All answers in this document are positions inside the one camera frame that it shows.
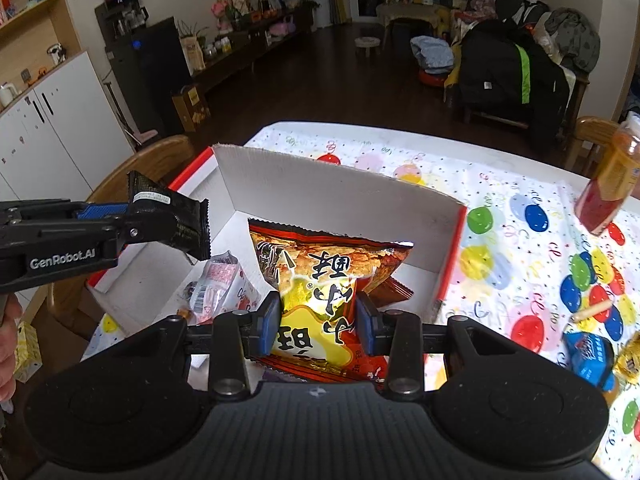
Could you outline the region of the person's left hand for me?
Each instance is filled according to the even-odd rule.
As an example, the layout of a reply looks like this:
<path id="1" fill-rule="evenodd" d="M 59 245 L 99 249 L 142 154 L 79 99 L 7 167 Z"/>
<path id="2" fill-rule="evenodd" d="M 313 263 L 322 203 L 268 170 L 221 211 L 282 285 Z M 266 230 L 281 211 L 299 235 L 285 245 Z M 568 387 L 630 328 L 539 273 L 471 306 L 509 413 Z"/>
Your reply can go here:
<path id="1" fill-rule="evenodd" d="M 6 300 L 6 310 L 0 327 L 0 401 L 10 400 L 15 391 L 15 349 L 17 345 L 16 321 L 22 316 L 22 308 L 16 296 Z"/>

